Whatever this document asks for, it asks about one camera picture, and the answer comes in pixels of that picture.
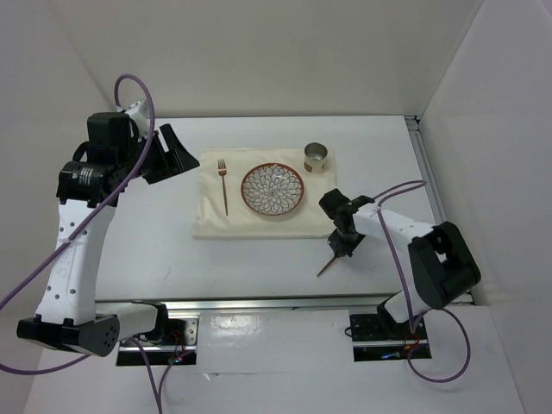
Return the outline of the metal cup with band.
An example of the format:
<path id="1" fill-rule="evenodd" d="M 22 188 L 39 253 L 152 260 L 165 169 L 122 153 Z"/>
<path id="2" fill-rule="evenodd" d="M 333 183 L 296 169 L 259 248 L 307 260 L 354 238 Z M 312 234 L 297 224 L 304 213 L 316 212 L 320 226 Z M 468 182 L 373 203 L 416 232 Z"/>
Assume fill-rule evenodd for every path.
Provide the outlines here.
<path id="1" fill-rule="evenodd" d="M 307 144 L 304 148 L 304 169 L 308 173 L 321 173 L 328 154 L 328 149 L 319 142 Z"/>

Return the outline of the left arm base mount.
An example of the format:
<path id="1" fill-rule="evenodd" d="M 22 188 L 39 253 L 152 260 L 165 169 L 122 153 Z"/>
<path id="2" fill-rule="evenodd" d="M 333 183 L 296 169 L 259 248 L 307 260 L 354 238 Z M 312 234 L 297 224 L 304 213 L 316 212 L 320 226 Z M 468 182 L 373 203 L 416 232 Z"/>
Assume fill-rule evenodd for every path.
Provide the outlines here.
<path id="1" fill-rule="evenodd" d="M 199 316 L 174 314 L 169 317 L 166 332 L 160 339 L 139 334 L 134 336 L 143 347 L 153 367 L 193 366 L 197 363 Z M 118 367 L 144 367 L 145 362 L 138 347 L 129 339 L 119 346 L 116 357 Z"/>

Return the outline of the cream cloth placemat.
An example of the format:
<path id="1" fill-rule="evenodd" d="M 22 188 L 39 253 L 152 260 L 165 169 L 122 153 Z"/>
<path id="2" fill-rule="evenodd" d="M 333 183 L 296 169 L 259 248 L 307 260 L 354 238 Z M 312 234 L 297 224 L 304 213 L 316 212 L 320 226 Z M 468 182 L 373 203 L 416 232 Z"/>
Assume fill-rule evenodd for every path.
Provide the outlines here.
<path id="1" fill-rule="evenodd" d="M 217 162 L 224 159 L 229 215 L 225 215 L 222 181 Z M 300 147 L 208 148 L 199 157 L 198 208 L 193 228 L 196 239 L 254 240 L 324 238 L 334 228 L 318 202 L 336 188 L 336 157 L 330 149 L 321 173 L 304 169 Z M 265 163 L 281 163 L 297 171 L 304 181 L 301 204 L 282 216 L 263 216 L 242 200 L 241 182 L 247 172 Z"/>

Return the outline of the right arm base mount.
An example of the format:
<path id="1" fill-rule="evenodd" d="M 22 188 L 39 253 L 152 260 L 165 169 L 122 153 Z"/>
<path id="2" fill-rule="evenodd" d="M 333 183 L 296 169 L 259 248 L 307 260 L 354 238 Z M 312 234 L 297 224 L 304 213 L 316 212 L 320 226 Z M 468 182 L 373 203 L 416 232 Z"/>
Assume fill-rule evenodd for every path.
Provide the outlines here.
<path id="1" fill-rule="evenodd" d="M 376 314 L 352 314 L 344 334 L 352 341 L 355 362 L 406 360 L 411 350 L 413 359 L 432 358 L 423 321 L 412 334 L 408 323 L 386 327 Z"/>

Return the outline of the patterned ceramic plate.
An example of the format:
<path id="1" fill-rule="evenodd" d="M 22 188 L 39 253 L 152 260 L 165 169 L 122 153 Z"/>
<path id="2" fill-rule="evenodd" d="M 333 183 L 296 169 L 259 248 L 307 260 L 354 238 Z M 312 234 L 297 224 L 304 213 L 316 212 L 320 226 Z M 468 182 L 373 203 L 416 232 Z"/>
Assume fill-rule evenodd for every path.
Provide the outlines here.
<path id="1" fill-rule="evenodd" d="M 252 168 L 241 181 L 245 205 L 263 216 L 282 216 L 302 202 L 305 187 L 300 174 L 281 163 L 265 163 Z"/>

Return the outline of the copper fork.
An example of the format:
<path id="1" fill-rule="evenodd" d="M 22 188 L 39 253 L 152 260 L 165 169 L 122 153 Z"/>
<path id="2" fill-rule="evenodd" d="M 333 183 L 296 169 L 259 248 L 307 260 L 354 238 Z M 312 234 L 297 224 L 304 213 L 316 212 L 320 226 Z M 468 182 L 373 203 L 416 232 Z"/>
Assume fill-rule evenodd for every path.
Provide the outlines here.
<path id="1" fill-rule="evenodd" d="M 229 215 L 229 205 L 228 205 L 228 196 L 227 196 L 227 188 L 226 188 L 226 182 L 225 177 L 227 175 L 227 167 L 224 159 L 219 159 L 217 162 L 217 171 L 218 175 L 221 178 L 222 181 L 222 188 L 223 188 L 223 205 L 224 205 L 224 211 L 225 215 Z"/>

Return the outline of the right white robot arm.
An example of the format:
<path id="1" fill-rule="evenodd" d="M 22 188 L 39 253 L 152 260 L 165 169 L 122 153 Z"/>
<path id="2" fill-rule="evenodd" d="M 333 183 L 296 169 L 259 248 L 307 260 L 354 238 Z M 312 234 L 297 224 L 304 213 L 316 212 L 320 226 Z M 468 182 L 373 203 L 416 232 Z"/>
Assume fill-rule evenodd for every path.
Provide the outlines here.
<path id="1" fill-rule="evenodd" d="M 377 307 L 376 327 L 397 337 L 406 324 L 430 310 L 442 310 L 478 285 L 481 272 L 458 227 L 451 222 L 423 223 L 382 207 L 392 196 L 347 198 L 334 189 L 319 206 L 335 225 L 327 239 L 333 257 L 323 274 L 342 257 L 350 257 L 368 236 L 387 242 L 398 269 L 401 290 Z"/>

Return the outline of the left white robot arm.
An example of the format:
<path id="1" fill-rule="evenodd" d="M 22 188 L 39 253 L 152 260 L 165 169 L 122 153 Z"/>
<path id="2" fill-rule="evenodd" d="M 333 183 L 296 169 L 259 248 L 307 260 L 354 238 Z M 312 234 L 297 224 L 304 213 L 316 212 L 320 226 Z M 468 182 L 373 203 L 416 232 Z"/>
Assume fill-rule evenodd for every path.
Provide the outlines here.
<path id="1" fill-rule="evenodd" d="M 199 166 L 170 124 L 153 126 L 146 100 L 88 117 L 87 141 L 59 174 L 61 252 L 34 315 L 17 324 L 18 338 L 104 357 L 130 337 L 159 344 L 169 336 L 168 311 L 159 302 L 96 302 L 104 240 L 131 170 L 151 185 Z"/>

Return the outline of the copper knife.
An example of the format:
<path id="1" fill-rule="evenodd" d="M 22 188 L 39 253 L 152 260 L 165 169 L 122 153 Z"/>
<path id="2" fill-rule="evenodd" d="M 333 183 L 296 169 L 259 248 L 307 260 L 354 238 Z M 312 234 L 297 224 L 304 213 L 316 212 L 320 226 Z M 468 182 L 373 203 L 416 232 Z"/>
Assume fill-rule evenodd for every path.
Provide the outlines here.
<path id="1" fill-rule="evenodd" d="M 338 256 L 334 255 L 326 264 L 324 264 L 323 268 L 317 273 L 317 277 L 321 277 L 338 259 Z"/>

